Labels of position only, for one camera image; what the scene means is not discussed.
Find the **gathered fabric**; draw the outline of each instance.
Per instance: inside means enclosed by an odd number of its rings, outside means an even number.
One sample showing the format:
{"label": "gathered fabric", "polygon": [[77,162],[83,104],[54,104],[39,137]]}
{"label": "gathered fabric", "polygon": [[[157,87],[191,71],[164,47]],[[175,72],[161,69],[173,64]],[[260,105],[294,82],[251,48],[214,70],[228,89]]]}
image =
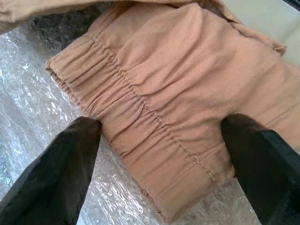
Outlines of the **gathered fabric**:
{"label": "gathered fabric", "polygon": [[234,177],[227,115],[300,145],[300,70],[216,2],[116,3],[46,66],[168,222]]}

